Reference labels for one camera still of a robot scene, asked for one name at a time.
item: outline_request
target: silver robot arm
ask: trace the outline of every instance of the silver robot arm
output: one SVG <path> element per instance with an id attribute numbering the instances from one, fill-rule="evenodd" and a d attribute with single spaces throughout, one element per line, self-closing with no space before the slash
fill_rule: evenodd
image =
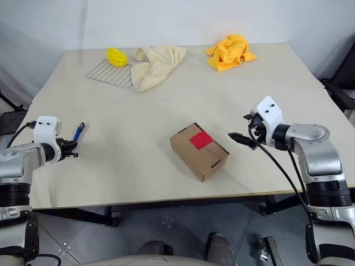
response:
<path id="1" fill-rule="evenodd" d="M 0 151 L 0 265 L 24 265 L 38 255 L 37 222 L 31 218 L 29 193 L 32 172 L 71 153 L 75 141 L 56 136 L 60 120 L 40 116 L 33 131 L 34 143 Z"/>
<path id="2" fill-rule="evenodd" d="M 319 125 L 286 125 L 281 109 L 269 96 L 244 118 L 250 121 L 249 128 L 255 130 L 259 144 L 298 155 L 312 218 L 306 227 L 309 259 L 317 265 L 355 265 L 355 206 L 329 130 Z M 252 149 L 258 147 L 241 134 L 229 136 Z"/>

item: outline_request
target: gray floor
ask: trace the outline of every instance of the gray floor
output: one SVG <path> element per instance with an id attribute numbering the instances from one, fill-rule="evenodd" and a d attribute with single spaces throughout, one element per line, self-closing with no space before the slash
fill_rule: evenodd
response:
<path id="1" fill-rule="evenodd" d="M 0 137 L 0 150 L 10 138 Z M 100 213 L 103 208 L 89 210 Z M 202 259 L 210 232 L 227 238 L 239 266 L 272 265 L 258 260 L 258 239 L 266 236 L 275 237 L 285 266 L 313 265 L 305 251 L 307 217 L 300 206 L 266 217 L 252 203 L 125 211 L 116 228 L 43 214 L 37 217 L 40 252 L 60 256 L 64 266 L 134 254 L 154 239 L 171 245 L 175 255 Z M 31 265 L 55 266 L 56 262 L 41 257 Z"/>

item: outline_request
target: white table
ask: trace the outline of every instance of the white table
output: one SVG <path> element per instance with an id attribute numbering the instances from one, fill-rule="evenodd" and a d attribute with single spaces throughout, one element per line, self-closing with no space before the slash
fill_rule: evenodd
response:
<path id="1" fill-rule="evenodd" d="M 330 129 L 348 184 L 355 186 L 355 129 L 322 84 L 287 43 L 251 44 L 250 50 L 258 59 L 218 73 L 207 65 L 204 47 L 188 47 L 163 83 L 140 94 L 85 77 L 105 57 L 104 50 L 65 53 L 24 122 L 57 116 L 65 139 L 74 136 L 80 122 L 87 126 L 78 158 L 34 172 L 31 205 L 78 207 L 290 192 L 290 184 L 261 150 L 252 151 L 227 135 L 247 135 L 242 117 L 265 95 L 276 100 L 287 124 Z M 203 183 L 169 141 L 194 121 L 230 153 L 226 165 Z M 16 144 L 31 140 L 32 131 L 25 130 Z M 269 150 L 299 187 L 288 155 Z"/>

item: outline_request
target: black chair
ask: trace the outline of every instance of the black chair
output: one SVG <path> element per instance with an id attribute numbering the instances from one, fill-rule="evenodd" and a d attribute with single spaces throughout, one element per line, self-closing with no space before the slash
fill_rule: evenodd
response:
<path id="1" fill-rule="evenodd" d="M 332 100 L 344 112 L 355 109 L 355 101 L 343 90 L 355 90 L 355 43 L 330 79 L 321 79 Z"/>

